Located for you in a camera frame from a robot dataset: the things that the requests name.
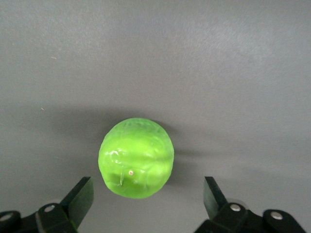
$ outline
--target screw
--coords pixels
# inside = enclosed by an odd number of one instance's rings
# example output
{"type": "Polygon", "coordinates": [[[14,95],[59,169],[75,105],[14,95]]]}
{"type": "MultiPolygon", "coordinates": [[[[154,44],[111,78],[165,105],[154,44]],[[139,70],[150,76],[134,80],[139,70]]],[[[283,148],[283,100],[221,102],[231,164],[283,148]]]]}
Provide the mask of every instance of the screw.
{"type": "Polygon", "coordinates": [[[50,211],[52,211],[54,208],[55,208],[54,205],[49,205],[49,206],[45,207],[44,212],[50,212],[50,211]]]}
{"type": "Polygon", "coordinates": [[[283,219],[282,214],[280,214],[279,212],[275,212],[275,211],[271,212],[271,217],[276,219],[276,220],[282,220],[283,219]]]}
{"type": "Polygon", "coordinates": [[[230,208],[235,212],[241,211],[241,207],[237,204],[230,205],[230,208]]]}
{"type": "Polygon", "coordinates": [[[13,213],[8,213],[2,217],[0,217],[0,222],[4,222],[6,220],[8,220],[9,218],[11,218],[13,216],[13,213]]]}

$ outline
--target green ball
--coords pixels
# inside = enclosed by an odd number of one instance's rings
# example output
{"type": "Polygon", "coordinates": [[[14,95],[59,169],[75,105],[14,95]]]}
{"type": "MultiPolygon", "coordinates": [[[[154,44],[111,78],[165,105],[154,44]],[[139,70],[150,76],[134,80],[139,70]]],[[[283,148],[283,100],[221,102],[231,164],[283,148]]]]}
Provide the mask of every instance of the green ball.
{"type": "Polygon", "coordinates": [[[157,123],[130,118],[105,136],[98,165],[106,186],[127,198],[143,199],[169,179],[174,160],[172,141],[157,123]]]}

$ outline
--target black metal bracket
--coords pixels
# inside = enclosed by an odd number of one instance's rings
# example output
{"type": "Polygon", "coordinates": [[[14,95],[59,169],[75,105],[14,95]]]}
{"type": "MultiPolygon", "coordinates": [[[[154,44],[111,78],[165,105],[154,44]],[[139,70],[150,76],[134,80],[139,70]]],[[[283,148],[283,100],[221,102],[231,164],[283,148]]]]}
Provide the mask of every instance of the black metal bracket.
{"type": "Polygon", "coordinates": [[[0,233],[77,233],[94,199],[93,179],[83,177],[58,203],[21,218],[18,211],[0,213],[0,233]]]}
{"type": "Polygon", "coordinates": [[[195,233],[306,233],[281,210],[266,210],[260,217],[238,203],[228,203],[213,177],[205,177],[204,206],[209,219],[195,233]]]}

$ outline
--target shiny green fruit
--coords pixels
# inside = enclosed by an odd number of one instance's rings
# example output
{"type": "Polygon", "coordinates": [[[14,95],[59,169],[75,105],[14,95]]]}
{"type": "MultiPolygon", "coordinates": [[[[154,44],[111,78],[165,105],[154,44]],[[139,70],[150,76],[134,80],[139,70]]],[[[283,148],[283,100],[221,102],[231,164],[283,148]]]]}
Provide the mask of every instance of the shiny green fruit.
{"type": "Polygon", "coordinates": [[[106,186],[127,198],[142,199],[169,179],[173,144],[165,130],[144,118],[130,118],[113,127],[99,151],[98,165],[106,186]]]}

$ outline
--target gray tabletop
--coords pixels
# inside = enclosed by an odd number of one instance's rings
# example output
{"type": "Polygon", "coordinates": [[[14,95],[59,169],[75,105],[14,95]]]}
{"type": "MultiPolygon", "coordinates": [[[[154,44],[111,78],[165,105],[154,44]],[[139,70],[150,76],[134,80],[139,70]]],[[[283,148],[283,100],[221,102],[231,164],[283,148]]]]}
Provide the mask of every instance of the gray tabletop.
{"type": "Polygon", "coordinates": [[[0,211],[26,216],[92,176],[79,231],[190,233],[204,176],[310,232],[311,2],[0,2],[0,211]],[[110,192],[105,134],[159,122],[175,148],[158,193],[110,192]]]}

